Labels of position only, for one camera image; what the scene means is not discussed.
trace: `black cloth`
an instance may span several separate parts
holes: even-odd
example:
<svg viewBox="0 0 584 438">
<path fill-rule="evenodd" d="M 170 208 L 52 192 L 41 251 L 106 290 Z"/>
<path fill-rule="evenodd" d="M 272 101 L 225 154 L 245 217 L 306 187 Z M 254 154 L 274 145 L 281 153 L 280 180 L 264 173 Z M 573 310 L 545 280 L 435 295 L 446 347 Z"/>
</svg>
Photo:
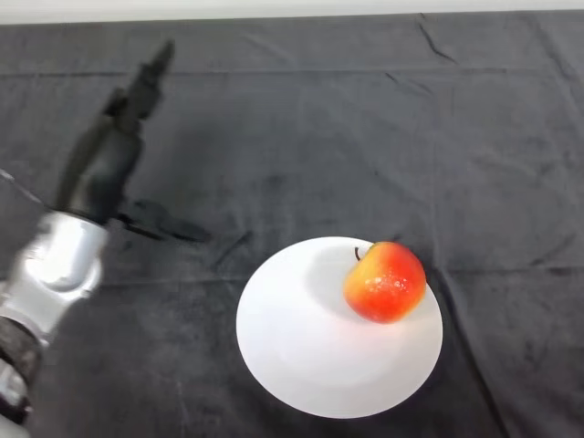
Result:
<svg viewBox="0 0 584 438">
<path fill-rule="evenodd" d="M 584 15 L 0 28 L 0 168 L 45 201 L 111 90 L 174 38 L 130 195 L 210 245 L 114 227 L 33 394 L 33 437 L 584 435 Z M 0 266 L 42 209 L 0 183 Z M 353 421 L 287 407 L 235 338 L 262 262 L 322 235 L 397 240 L 444 318 L 430 379 Z"/>
</svg>

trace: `white background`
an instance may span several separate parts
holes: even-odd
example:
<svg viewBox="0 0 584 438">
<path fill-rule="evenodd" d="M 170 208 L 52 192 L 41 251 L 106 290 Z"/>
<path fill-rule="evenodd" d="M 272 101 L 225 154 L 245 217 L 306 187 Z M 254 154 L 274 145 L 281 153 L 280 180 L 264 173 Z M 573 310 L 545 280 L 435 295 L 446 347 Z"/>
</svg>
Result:
<svg viewBox="0 0 584 438">
<path fill-rule="evenodd" d="M 582 8 L 584 0 L 0 0 L 0 24 Z"/>
</svg>

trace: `apple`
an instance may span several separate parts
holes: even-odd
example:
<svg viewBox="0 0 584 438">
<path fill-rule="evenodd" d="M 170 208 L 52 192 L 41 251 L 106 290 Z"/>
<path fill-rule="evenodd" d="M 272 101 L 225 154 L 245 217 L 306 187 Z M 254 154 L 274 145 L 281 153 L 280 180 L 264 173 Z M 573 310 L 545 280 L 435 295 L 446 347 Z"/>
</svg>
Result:
<svg viewBox="0 0 584 438">
<path fill-rule="evenodd" d="M 410 313 L 425 290 L 426 275 L 413 252 L 400 244 L 378 242 L 349 272 L 343 292 L 359 315 L 389 323 Z"/>
</svg>

